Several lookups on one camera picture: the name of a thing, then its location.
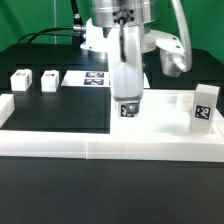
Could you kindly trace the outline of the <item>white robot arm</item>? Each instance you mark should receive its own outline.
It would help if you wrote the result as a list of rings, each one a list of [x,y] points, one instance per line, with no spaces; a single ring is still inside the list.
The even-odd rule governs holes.
[[[170,1],[178,36],[149,27],[158,17],[158,0],[90,0],[82,52],[108,62],[111,95],[130,115],[139,112],[143,96],[145,53],[160,50],[162,72],[167,76],[177,77],[192,67],[185,14],[180,0]]]

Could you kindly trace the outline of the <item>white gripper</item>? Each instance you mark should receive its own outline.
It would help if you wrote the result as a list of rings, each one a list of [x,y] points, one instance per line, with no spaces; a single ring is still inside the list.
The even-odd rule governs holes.
[[[143,95],[143,65],[140,29],[138,26],[124,28],[124,52],[126,61],[120,56],[119,29],[112,28],[108,38],[108,67],[111,94],[115,101],[140,100]],[[139,113],[138,103],[127,103],[126,112]]]

